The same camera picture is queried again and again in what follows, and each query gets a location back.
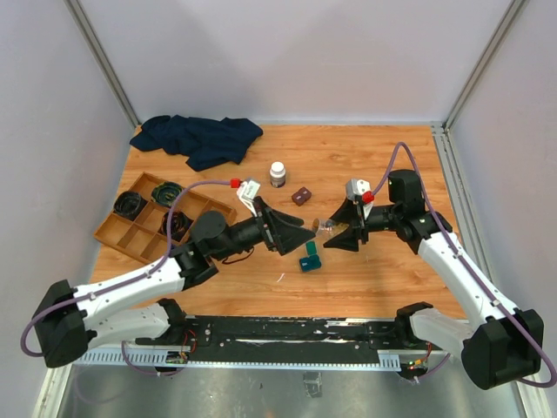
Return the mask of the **clear jar of yellow pills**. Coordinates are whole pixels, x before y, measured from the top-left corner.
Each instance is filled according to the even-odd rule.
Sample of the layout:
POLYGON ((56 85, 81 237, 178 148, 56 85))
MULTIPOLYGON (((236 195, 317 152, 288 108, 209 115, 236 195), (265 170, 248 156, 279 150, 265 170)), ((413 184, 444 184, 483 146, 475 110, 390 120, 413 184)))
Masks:
POLYGON ((312 222, 312 231, 321 239, 336 237, 347 228, 347 223, 339 223, 333 219, 315 219, 312 222))

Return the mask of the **teal pill box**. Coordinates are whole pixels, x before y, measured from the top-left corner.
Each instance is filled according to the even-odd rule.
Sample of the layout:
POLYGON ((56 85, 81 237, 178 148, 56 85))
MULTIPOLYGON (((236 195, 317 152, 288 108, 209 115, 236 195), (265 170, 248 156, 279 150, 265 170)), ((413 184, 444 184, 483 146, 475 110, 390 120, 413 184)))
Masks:
POLYGON ((306 256, 299 259, 299 267, 302 273, 309 273, 319 270, 322 267, 321 259, 318 255, 317 245, 314 241, 305 243, 306 256))

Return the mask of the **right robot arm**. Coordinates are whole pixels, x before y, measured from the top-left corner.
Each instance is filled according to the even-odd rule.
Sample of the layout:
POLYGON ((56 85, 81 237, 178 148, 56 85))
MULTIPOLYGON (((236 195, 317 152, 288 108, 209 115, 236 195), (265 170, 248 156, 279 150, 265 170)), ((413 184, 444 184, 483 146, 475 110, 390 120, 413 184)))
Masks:
POLYGON ((324 246, 356 252, 370 233, 395 233, 441 277, 467 318, 462 323, 429 303, 414 303, 398 310, 395 340, 405 348, 422 341, 441 348, 484 390, 538 373, 542 318, 533 309, 519 309, 474 264, 451 226, 432 209, 417 172, 395 170, 386 180, 390 202, 384 206, 375 205, 367 181, 346 183, 345 200, 331 218, 344 229, 324 246))

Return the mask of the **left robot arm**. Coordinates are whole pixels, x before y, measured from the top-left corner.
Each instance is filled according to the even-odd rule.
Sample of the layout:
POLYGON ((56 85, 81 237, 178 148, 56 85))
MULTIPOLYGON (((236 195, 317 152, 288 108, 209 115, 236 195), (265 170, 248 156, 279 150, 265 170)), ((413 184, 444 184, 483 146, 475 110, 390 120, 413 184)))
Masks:
POLYGON ((189 239, 141 269, 95 285, 53 283, 32 316, 48 368, 66 366, 87 351, 123 340, 161 338, 179 343, 186 323, 179 305, 167 294, 199 286, 218 273, 216 264, 263 244, 286 255, 312 240, 314 232, 300 218, 255 199, 255 212, 229 226, 221 212, 208 211, 194 222, 189 239))

